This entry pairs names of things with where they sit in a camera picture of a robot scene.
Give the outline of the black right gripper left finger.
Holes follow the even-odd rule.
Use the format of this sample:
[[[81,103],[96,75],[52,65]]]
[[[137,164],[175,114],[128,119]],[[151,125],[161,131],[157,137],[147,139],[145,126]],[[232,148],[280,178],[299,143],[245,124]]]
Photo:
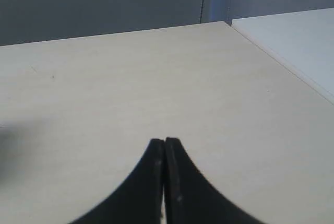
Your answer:
[[[119,187],[73,223],[160,223],[164,141],[152,139]]]

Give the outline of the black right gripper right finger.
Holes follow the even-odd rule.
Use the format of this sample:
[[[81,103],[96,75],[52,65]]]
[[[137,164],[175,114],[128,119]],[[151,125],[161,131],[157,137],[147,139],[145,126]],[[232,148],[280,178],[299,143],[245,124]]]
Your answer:
[[[261,223],[216,190],[178,138],[165,140],[167,223]]]

